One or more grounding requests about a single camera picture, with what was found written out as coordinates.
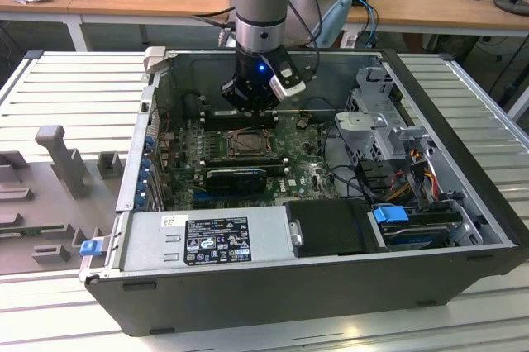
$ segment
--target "blue latch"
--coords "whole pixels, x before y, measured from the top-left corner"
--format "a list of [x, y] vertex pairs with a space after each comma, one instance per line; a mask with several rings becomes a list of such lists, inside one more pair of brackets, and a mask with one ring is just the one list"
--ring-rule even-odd
[[102, 240], [86, 240], [81, 244], [79, 253], [85, 255], [102, 255]]
[[408, 222], [406, 209], [402, 206], [380, 206], [373, 210], [374, 219], [381, 222]]
[[152, 165], [152, 161], [150, 159], [147, 159], [147, 158], [141, 158], [141, 166], [143, 166], [144, 168], [149, 168], [150, 166]]
[[145, 145], [148, 148], [152, 148], [155, 146], [155, 139], [152, 138], [152, 136], [146, 136], [145, 137]]

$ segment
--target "aluminum profile table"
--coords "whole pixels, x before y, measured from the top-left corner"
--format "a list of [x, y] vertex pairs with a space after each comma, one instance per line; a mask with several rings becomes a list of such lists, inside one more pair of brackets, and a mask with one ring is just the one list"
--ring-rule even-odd
[[143, 53], [27, 57], [0, 91], [0, 152], [18, 150], [27, 162], [50, 161], [35, 135], [42, 125], [62, 125], [67, 148], [77, 148], [83, 159], [96, 159], [101, 151], [126, 159], [148, 84]]
[[[122, 58], [121, 62], [131, 61], [131, 63], [121, 64], [137, 64], [137, 60], [133, 61], [132, 58], [139, 59], [141, 54], [45, 53], [41, 57], [42, 62], [24, 60], [18, 69], [18, 76], [12, 77], [0, 91], [2, 94], [0, 101], [5, 101], [18, 94], [29, 93], [24, 92], [24, 89], [28, 89], [32, 83], [40, 84], [32, 87], [37, 89], [38, 86], [42, 87], [43, 83], [50, 83], [50, 75], [60, 74], [61, 82], [53, 83], [53, 90], [49, 93], [57, 93], [59, 87], [66, 89], [69, 85], [69, 93], [73, 94], [73, 97], [76, 94], [79, 95], [84, 112], [64, 101], [60, 104], [61, 115], [54, 112], [46, 113], [46, 105], [28, 107], [35, 103], [10, 102], [5, 109], [4, 105], [0, 107], [2, 109], [0, 120], [14, 122], [18, 119], [21, 121], [23, 117], [17, 118], [17, 113], [13, 111], [16, 106], [23, 105], [25, 118], [29, 120], [37, 121], [38, 117], [57, 116], [56, 119], [64, 123], [67, 119], [74, 120], [77, 116], [84, 117], [87, 114], [86, 111], [89, 111], [89, 119], [92, 122], [96, 120], [102, 122], [103, 119], [108, 120], [109, 116], [115, 115], [114, 125], [121, 125], [119, 122], [124, 121], [126, 125], [131, 125], [132, 129], [134, 120], [130, 120], [129, 124], [124, 116], [129, 114], [129, 107], [131, 112], [137, 111], [137, 108], [133, 108], [137, 107], [137, 103], [132, 106], [127, 104], [128, 102], [97, 99], [98, 93], [123, 92], [128, 88], [133, 88], [134, 83], [143, 83], [145, 86], [144, 76], [140, 71], [121, 73], [115, 72], [115, 69], [110, 71], [113, 68], [108, 68], [108, 66], [112, 65], [112, 60], [117, 57]], [[501, 110], [486, 100], [484, 93], [479, 90], [471, 78], [458, 69], [456, 64], [447, 63], [437, 56], [421, 56], [420, 58], [403, 56], [403, 60], [413, 73], [419, 73], [422, 86], [434, 98], [434, 102], [460, 137], [468, 144], [468, 147], [472, 149], [476, 158], [480, 161], [487, 161], [498, 155], [500, 157], [508, 155], [516, 159], [519, 159], [516, 155], [523, 158], [527, 156], [527, 152], [521, 148], [522, 142], [525, 144], [526, 137]], [[46, 67], [36, 68], [38, 64], [46, 65]], [[47, 67], [50, 64], [55, 64], [55, 66], [59, 64], [59, 66]], [[81, 64], [99, 64], [102, 68], [99, 69], [99, 73], [92, 72], [95, 69], [88, 72], [87, 66], [78, 67]], [[37, 72], [39, 69], [41, 71], [51, 69], [53, 72]], [[458, 73], [457, 78], [454, 77], [454, 72]], [[118, 77], [110, 76], [118, 74], [119, 78], [125, 80], [115, 80], [113, 78]], [[30, 79], [37, 78], [38, 80], [34, 79], [33, 82], [29, 82], [26, 77], [30, 75], [33, 75]], [[100, 90], [96, 88], [97, 83], [102, 83]], [[72, 90], [80, 84], [83, 84], [83, 89], [92, 89], [90, 90], [92, 97], [82, 95], [83, 92], [86, 93], [86, 90]], [[55, 97], [54, 100], [61, 98], [60, 95]], [[454, 98], [463, 98], [463, 104], [458, 107], [449, 105], [455, 102]], [[106, 107], [107, 110], [103, 110], [105, 102], [113, 103], [112, 110], [108, 107]], [[39, 112], [30, 115], [27, 108], [34, 108], [33, 111], [38, 110]], [[34, 127], [31, 122], [22, 126]], [[478, 131], [487, 131], [486, 136], [495, 137], [488, 140], [472, 140], [473, 132], [476, 136], [481, 136]], [[127, 138], [125, 133], [121, 138], [124, 141], [123, 144], [126, 144]], [[121, 141], [119, 138], [108, 136], [99, 136], [98, 139], [102, 144], [111, 140]], [[32, 155], [34, 159], [43, 156], [38, 152]], [[93, 152], [85, 150], [82, 155], [90, 158]], [[491, 177], [494, 174], [498, 175], [495, 181], [500, 188], [503, 188], [503, 193], [507, 194], [506, 197], [514, 207], [518, 207], [516, 202], [522, 202], [522, 207], [518, 207], [517, 210], [521, 210], [519, 214], [529, 225], [527, 212], [523, 209], [523, 206], [527, 204], [525, 191], [529, 179], [523, 176], [526, 170], [519, 166], [516, 169], [510, 169], [512, 166], [505, 168], [505, 166], [508, 166], [508, 161], [502, 162], [501, 169], [488, 167], [488, 172]], [[505, 188], [508, 185], [518, 187]], [[197, 314], [207, 314], [207, 312], [197, 312]], [[482, 279], [444, 307], [178, 335], [158, 335], [140, 339], [121, 333], [117, 323], [78, 281], [77, 271], [28, 274], [23, 277], [4, 276], [0, 278], [0, 329], [2, 351], [53, 350], [56, 352], [68, 350], [70, 352], [71, 350], [88, 351], [97, 347], [139, 352], [155, 350], [237, 352], [270, 349], [276, 352], [522, 351], [527, 350], [529, 345], [529, 265], [523, 264], [505, 276]]]
[[[401, 55], [404, 64], [524, 221], [529, 221], [529, 139], [455, 62]], [[420, 124], [409, 102], [404, 107]]]

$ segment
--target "black cable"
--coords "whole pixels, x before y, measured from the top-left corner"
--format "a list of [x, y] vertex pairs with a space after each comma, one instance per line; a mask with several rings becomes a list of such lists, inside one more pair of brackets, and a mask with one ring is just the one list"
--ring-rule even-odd
[[197, 16], [197, 17], [215, 17], [215, 16], [223, 15], [224, 13], [231, 12], [233, 10], [235, 10], [235, 7], [227, 7], [226, 9], [222, 9], [221, 11], [211, 12], [211, 13], [201, 13], [200, 15], [194, 15], [194, 16]]
[[290, 2], [290, 0], [288, 0], [288, 5], [290, 6], [290, 9], [292, 9], [293, 14], [296, 16], [296, 18], [299, 20], [299, 22], [303, 26], [303, 29], [305, 30], [305, 32], [308, 34], [309, 41], [306, 45], [310, 45], [310, 44], [314, 45], [314, 50], [316, 51], [316, 61], [314, 63], [314, 67], [312, 68], [312, 76], [314, 76], [317, 72], [317, 69], [320, 66], [320, 48], [318, 47], [317, 42], [316, 42], [317, 38], [312, 34], [312, 31], [310, 31], [310, 29], [308, 28], [307, 23], [303, 20], [303, 18], [299, 14], [298, 9], [296, 9], [296, 7]]
[[226, 9], [222, 9], [221, 11], [217, 11], [217, 12], [203, 13], [200, 15], [192, 15], [191, 18], [207, 23], [210, 26], [215, 26], [215, 27], [222, 28], [222, 29], [231, 28], [232, 25], [230, 23], [226, 23], [226, 22], [220, 23], [219, 21], [214, 21], [214, 20], [209, 19], [209, 17], [220, 16], [225, 13], [231, 12], [234, 9], [235, 7], [228, 7]]
[[329, 102], [326, 98], [323, 98], [322, 96], [312, 96], [311, 98], [308, 98], [307, 101], [302, 105], [300, 106], [300, 108], [302, 110], [305, 110], [307, 109], [307, 105], [312, 101], [312, 100], [322, 100], [323, 102], [325, 102], [327, 104], [327, 106], [329, 106], [330, 108], [332, 108], [334, 111], [336, 112], [339, 112], [340, 110], [336, 107], [334, 107], [331, 102]]
[[502, 72], [499, 73], [499, 76], [496, 78], [496, 80], [494, 81], [493, 83], [493, 86], [490, 88], [490, 90], [488, 91], [488, 95], [490, 96], [494, 90], [494, 88], [496, 88], [496, 85], [498, 84], [499, 80], [502, 78], [502, 76], [507, 72], [508, 68], [511, 66], [512, 62], [517, 58], [518, 54], [523, 50], [523, 47], [526, 45], [526, 43], [529, 41], [529, 34], [527, 34], [526, 36], [526, 39], [523, 40], [522, 44], [520, 45], [520, 47], [518, 48], [518, 50], [516, 51], [516, 53], [512, 56], [512, 58], [509, 60], [509, 62], [505, 65], [505, 67], [503, 68]]
[[15, 44], [15, 46], [17, 47], [17, 49], [20, 51], [20, 53], [22, 53], [23, 55], [26, 54], [26, 52], [20, 47], [20, 45], [18, 45], [18, 43], [13, 39], [13, 37], [11, 36], [11, 34], [9, 34], [6, 30], [6, 28], [2, 25], [2, 23], [0, 23], [0, 29], [2, 29], [3, 33], [9, 38], [9, 40], [11, 40], [11, 42], [13, 44]]
[[218, 28], [227, 28], [227, 27], [229, 27], [229, 25], [226, 24], [226, 23], [219, 23], [218, 21], [210, 20], [210, 19], [208, 19], [206, 17], [200, 17], [200, 16], [192, 15], [191, 18], [195, 19], [195, 20], [199, 20], [199, 21], [201, 21], [203, 23], [209, 24], [210, 26], [218, 27]]

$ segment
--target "label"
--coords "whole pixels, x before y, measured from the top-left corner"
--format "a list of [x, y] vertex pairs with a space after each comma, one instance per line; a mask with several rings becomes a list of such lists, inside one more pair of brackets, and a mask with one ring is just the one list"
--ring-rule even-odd
[[188, 219], [187, 214], [176, 214], [172, 216], [162, 216], [161, 226], [184, 226]]
[[187, 265], [251, 261], [248, 217], [186, 221], [183, 261]]

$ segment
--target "cable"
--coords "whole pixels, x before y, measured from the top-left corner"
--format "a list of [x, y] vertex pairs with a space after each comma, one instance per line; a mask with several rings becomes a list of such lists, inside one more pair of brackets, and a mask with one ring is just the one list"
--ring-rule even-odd
[[323, 98], [322, 96], [312, 96], [311, 98], [308, 98], [307, 101], [302, 105], [300, 106], [300, 108], [302, 109], [301, 111], [304, 111], [306, 108], [307, 108], [307, 105], [312, 101], [312, 100], [322, 100], [323, 102], [325, 102], [327, 104], [327, 106], [329, 106], [330, 108], [332, 108], [334, 111], [336, 112], [339, 112], [340, 110], [336, 107], [334, 107], [331, 102], [329, 102], [326, 98]]
[[194, 15], [196, 17], [215, 17], [223, 15], [224, 13], [228, 13], [235, 10], [235, 7], [227, 7], [226, 9], [222, 9], [221, 11], [217, 12], [211, 12], [211, 13], [201, 13], [200, 15]]
[[523, 40], [522, 44], [520, 45], [520, 47], [518, 48], [518, 50], [516, 51], [516, 53], [512, 56], [512, 58], [508, 61], [508, 63], [505, 65], [505, 67], [503, 68], [502, 72], [499, 73], [498, 77], [496, 78], [496, 80], [494, 81], [493, 83], [493, 86], [489, 89], [488, 91], [488, 95], [490, 96], [494, 90], [494, 88], [496, 88], [496, 85], [498, 84], [499, 80], [502, 78], [502, 76], [507, 72], [508, 68], [511, 66], [512, 62], [517, 58], [518, 54], [523, 50], [523, 47], [526, 45], [526, 43], [529, 41], [529, 34], [527, 34], [526, 36], [526, 39]]
[[211, 26], [222, 28], [222, 29], [224, 29], [224, 28], [232, 28], [232, 23], [226, 23], [226, 22], [220, 23], [219, 21], [210, 20], [208, 18], [209, 17], [220, 16], [220, 15], [223, 15], [225, 13], [229, 13], [229, 12], [233, 11], [234, 9], [235, 9], [235, 7], [227, 7], [226, 9], [222, 9], [221, 11], [217, 11], [217, 12], [202, 13], [200, 15], [192, 15], [191, 18], [193, 18], [195, 20], [202, 21], [202, 22], [207, 23], [207, 24], [209, 24]]
[[293, 14], [299, 20], [299, 22], [303, 26], [303, 29], [309, 36], [309, 42], [306, 45], [312, 44], [314, 46], [314, 50], [316, 51], [316, 61], [314, 62], [314, 66], [312, 67], [312, 76], [314, 76], [317, 72], [317, 69], [320, 67], [320, 48], [318, 47], [317, 42], [316, 42], [317, 38], [312, 34], [312, 32], [307, 26], [307, 23], [303, 20], [303, 18], [299, 14], [298, 9], [295, 8], [295, 6], [290, 2], [290, 0], [288, 0], [288, 5], [290, 6], [290, 9], [292, 9]]

